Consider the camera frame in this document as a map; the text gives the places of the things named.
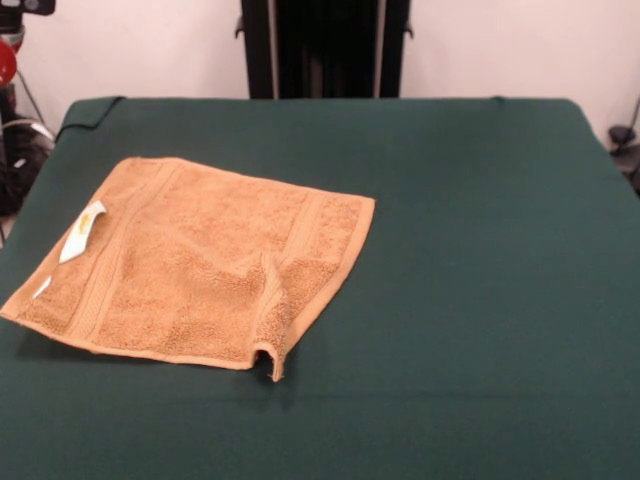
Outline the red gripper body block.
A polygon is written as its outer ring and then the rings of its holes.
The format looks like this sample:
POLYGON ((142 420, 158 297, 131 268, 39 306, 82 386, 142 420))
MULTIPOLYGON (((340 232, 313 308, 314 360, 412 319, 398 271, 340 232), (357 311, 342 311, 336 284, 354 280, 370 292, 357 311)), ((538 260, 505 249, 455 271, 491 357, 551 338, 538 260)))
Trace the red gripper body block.
POLYGON ((24 41, 25 30, 2 33, 0 40, 0 85, 7 87, 17 74, 17 55, 24 41))

